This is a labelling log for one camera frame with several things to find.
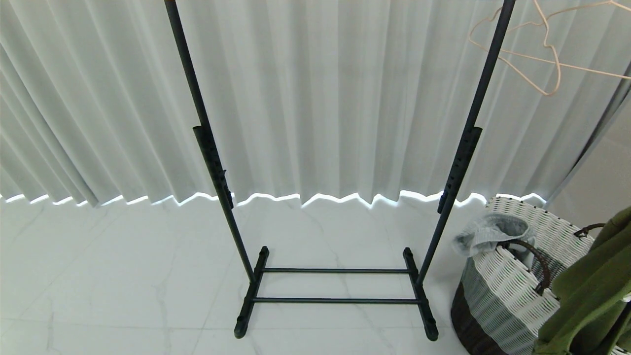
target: basket handle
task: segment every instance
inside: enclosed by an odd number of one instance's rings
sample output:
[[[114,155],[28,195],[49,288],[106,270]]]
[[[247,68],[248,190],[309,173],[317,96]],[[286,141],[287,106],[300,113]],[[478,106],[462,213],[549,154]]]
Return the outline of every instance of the basket handle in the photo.
[[[581,229],[579,229],[578,231],[574,232],[574,235],[579,237],[579,238],[584,238],[587,236],[587,233],[589,231],[591,231],[592,229],[595,228],[602,228],[604,227],[604,223],[594,223],[594,224],[590,224],[589,226],[583,227]]]
[[[550,268],[548,267],[548,262],[534,246],[520,239],[511,239],[509,241],[499,242],[497,243],[497,246],[508,247],[508,245],[510,244],[521,245],[524,248],[528,249],[528,251],[530,251],[534,255],[534,257],[539,261],[539,264],[541,264],[541,271],[543,272],[543,281],[541,281],[537,285],[537,287],[534,288],[534,291],[537,292],[539,296],[542,296],[543,290],[550,288],[551,280],[550,280]]]

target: wicker basket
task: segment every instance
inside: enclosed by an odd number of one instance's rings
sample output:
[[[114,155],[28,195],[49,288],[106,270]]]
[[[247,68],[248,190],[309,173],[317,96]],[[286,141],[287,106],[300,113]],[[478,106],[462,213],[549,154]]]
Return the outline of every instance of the wicker basket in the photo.
[[[498,247],[467,259],[451,308],[451,320],[463,346],[473,355],[530,355],[538,330],[559,308],[549,283],[594,242],[577,237],[578,227],[542,208],[495,197],[489,212],[526,220],[536,230],[532,270]],[[615,355],[628,355],[616,347]]]

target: curtain fold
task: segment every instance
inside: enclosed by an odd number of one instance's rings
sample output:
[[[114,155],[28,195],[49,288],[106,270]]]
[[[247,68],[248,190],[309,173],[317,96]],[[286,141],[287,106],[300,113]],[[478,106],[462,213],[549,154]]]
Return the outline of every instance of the curtain fold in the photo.
[[[586,3],[544,3],[546,12]],[[178,3],[230,189],[253,193],[434,194],[444,187],[486,53],[467,42],[501,1]],[[98,205],[214,195],[162,2],[0,0],[0,193]],[[631,15],[612,6],[559,15],[565,63],[623,73]],[[537,20],[519,1],[512,25]],[[476,40],[489,43],[494,23]],[[543,30],[508,34],[534,56]],[[552,65],[510,59],[540,85]],[[461,189],[548,196],[594,131],[619,80],[563,69],[542,97],[498,63],[484,131]]]

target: beige hanger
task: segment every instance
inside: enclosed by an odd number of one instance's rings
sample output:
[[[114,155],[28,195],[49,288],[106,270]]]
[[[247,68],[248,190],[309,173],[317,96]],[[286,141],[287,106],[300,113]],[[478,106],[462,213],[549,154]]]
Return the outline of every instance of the beige hanger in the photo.
[[[528,56],[525,54],[521,54],[521,53],[516,53],[516,52],[511,52],[511,51],[506,51],[505,49],[502,49],[501,51],[504,53],[508,53],[508,54],[513,54],[515,56],[520,56],[520,57],[524,57],[524,58],[528,58],[528,59],[534,59],[536,61],[542,61],[545,63],[550,63],[550,64],[554,64],[555,68],[557,70],[557,83],[555,85],[555,88],[551,91],[551,92],[546,92],[545,90],[543,90],[542,88],[540,88],[539,86],[537,86],[537,84],[533,83],[532,80],[530,80],[524,73],[522,73],[519,69],[517,69],[511,62],[509,62],[508,60],[506,60],[506,58],[503,57],[498,57],[497,59],[503,61],[504,63],[506,63],[506,65],[508,65],[509,67],[511,67],[517,74],[519,74],[519,76],[521,76],[522,78],[524,78],[524,80],[526,80],[530,85],[532,85],[535,89],[537,89],[537,91],[539,91],[542,95],[545,96],[552,96],[554,95],[559,86],[561,85],[561,67],[565,66],[567,68],[573,68],[573,69],[579,69],[579,70],[584,70],[584,71],[588,71],[590,73],[597,73],[597,74],[602,74],[602,75],[608,75],[608,76],[613,76],[615,78],[621,78],[621,79],[631,79],[631,76],[624,76],[624,75],[618,75],[618,74],[614,74],[614,73],[609,73],[606,71],[600,71],[600,70],[594,70],[594,69],[589,69],[589,68],[583,68],[580,66],[574,66],[574,65],[569,65],[569,64],[564,64],[564,63],[560,63],[558,60],[558,54],[557,54],[557,49],[555,48],[554,45],[548,44],[548,35],[550,34],[550,26],[548,24],[548,20],[555,15],[558,15],[560,13],[564,13],[564,12],[568,12],[568,11],[575,11],[578,9],[582,9],[582,8],[593,8],[595,6],[602,6],[602,5],[614,5],[617,6],[621,9],[624,9],[626,11],[631,12],[631,8],[628,8],[614,0],[607,0],[607,1],[601,1],[599,3],[592,3],[592,4],[585,4],[585,5],[580,5],[580,6],[574,6],[571,8],[567,8],[567,9],[563,9],[561,11],[557,11],[555,13],[552,13],[548,16],[545,16],[543,13],[543,10],[541,9],[541,6],[539,5],[538,0],[533,0],[534,6],[537,9],[537,12],[539,13],[542,22],[541,23],[536,23],[536,22],[526,22],[526,23],[522,23],[519,26],[513,27],[508,29],[508,31],[506,31],[507,33],[510,31],[514,31],[517,30],[518,28],[527,26],[527,25],[534,25],[534,26],[545,26],[546,27],[546,35],[543,37],[543,47],[549,48],[552,51],[552,54],[554,56],[554,61],[549,61],[547,59],[542,59],[542,58],[538,58],[538,57],[533,57],[533,56]],[[488,52],[488,48],[484,47],[483,45],[475,42],[471,36],[473,35],[473,31],[475,31],[475,29],[482,24],[484,21],[488,21],[488,22],[492,22],[497,15],[500,13],[500,11],[502,10],[502,8],[499,8],[497,10],[495,10],[495,13],[493,14],[492,17],[487,17],[482,19],[480,22],[476,23],[475,26],[473,26],[473,28],[471,29],[471,31],[469,32],[469,42],[471,42],[472,44],[482,48],[484,51]]]

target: beige wall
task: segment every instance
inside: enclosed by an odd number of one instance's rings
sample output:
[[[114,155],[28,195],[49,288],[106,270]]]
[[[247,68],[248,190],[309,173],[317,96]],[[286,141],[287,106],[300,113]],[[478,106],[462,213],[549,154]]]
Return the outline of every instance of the beige wall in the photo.
[[[547,208],[584,226],[631,205],[631,95]]]

